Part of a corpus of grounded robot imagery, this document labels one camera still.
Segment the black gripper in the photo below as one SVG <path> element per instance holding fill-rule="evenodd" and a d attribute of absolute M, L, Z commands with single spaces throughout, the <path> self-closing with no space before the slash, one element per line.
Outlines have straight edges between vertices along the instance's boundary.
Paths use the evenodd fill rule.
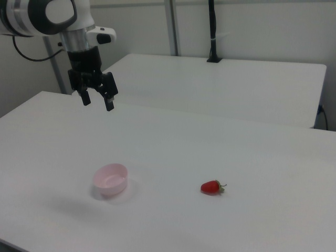
<path fill-rule="evenodd" d="M 80 52 L 68 53 L 71 69 L 68 70 L 71 88 L 77 91 L 83 105 L 91 104 L 88 89 L 94 89 L 104 98 L 106 110 L 114 109 L 114 96 L 118 94 L 116 82 L 111 72 L 101 71 L 101 58 L 97 46 Z"/>

